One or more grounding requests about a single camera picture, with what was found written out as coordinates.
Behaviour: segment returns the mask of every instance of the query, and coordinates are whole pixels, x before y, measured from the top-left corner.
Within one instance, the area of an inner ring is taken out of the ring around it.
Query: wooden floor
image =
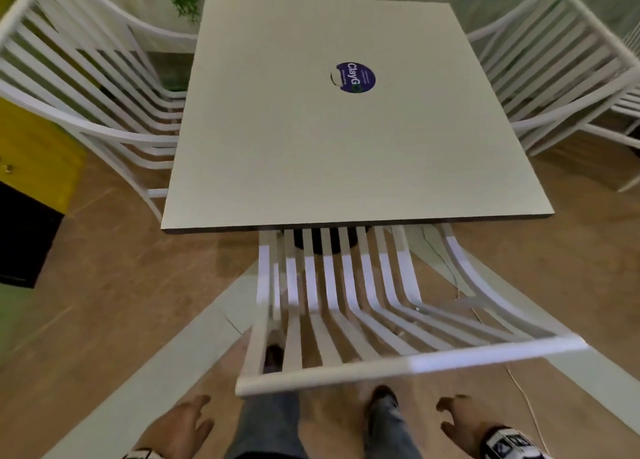
[[[534,158],[556,215],[543,221],[456,225],[460,242],[529,298],[640,379],[640,172],[626,149],[574,136]],[[124,181],[90,158],[35,296],[0,369],[2,456],[41,457],[126,381],[257,258],[255,233],[166,236]],[[454,293],[417,264],[420,280]],[[199,458],[221,457],[241,400],[234,382],[246,336],[190,392],[214,397],[216,426]],[[545,360],[510,365],[558,458],[631,459],[640,437]],[[483,397],[537,439],[504,366],[390,382],[427,457],[461,458],[439,431],[437,398]],[[353,387],[303,393],[300,434],[311,457],[362,457]]]

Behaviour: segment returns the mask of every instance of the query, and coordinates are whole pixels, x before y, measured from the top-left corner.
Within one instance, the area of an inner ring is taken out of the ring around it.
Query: yellow cabinet
[[[56,124],[0,98],[0,182],[66,213],[84,156]]]

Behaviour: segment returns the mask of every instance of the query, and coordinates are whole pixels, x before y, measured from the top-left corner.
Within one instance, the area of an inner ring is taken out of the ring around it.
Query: jeans
[[[224,459],[238,459],[247,453],[308,459],[298,437],[299,420],[300,399],[297,392],[247,399]],[[389,396],[377,400],[371,408],[364,450],[365,459],[422,459],[400,411]]]

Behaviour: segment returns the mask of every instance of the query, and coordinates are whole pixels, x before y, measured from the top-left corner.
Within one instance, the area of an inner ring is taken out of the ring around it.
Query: white cable
[[[440,255],[440,253],[435,249],[435,247],[433,245],[431,245],[431,242],[429,241],[429,239],[427,238],[427,235],[425,233],[424,226],[422,226],[422,238],[424,238],[424,241],[431,247],[431,250],[433,250],[433,252],[440,258],[442,263],[447,267],[447,269],[451,273],[451,275],[453,277],[453,283],[456,286],[456,289],[458,290],[458,296],[456,297],[456,300],[460,299],[460,286],[458,285],[458,275],[449,266],[449,264],[447,263],[446,259],[442,255]],[[477,320],[480,321],[482,324],[484,324],[484,321],[482,319],[480,319],[480,316],[478,316],[478,313],[476,312],[476,310],[474,308],[471,308],[471,311],[476,315]],[[524,400],[527,402],[527,407],[529,407],[529,413],[531,414],[531,418],[533,419],[533,423],[536,426],[536,431],[538,431],[538,436],[540,437],[540,442],[542,442],[542,446],[545,448],[545,452],[548,455],[551,455],[551,453],[549,452],[549,448],[547,447],[547,443],[545,442],[545,438],[542,436],[542,431],[540,430],[540,424],[538,423],[538,418],[536,417],[536,413],[533,411],[533,406],[532,406],[532,404],[531,404],[531,402],[529,400],[529,397],[527,396],[525,391],[522,389],[520,384],[516,381],[515,377],[511,373],[511,370],[509,369],[509,365],[507,365],[505,363],[504,367],[506,368],[507,373],[509,374],[509,376],[513,380],[514,384],[517,386],[518,390],[520,390],[520,393],[524,397]]]

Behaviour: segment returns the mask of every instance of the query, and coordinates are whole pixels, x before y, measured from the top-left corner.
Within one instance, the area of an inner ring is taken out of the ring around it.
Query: round sticker
[[[372,70],[361,63],[346,62],[336,66],[337,72],[331,80],[341,91],[350,94],[363,94],[373,89],[376,76]]]

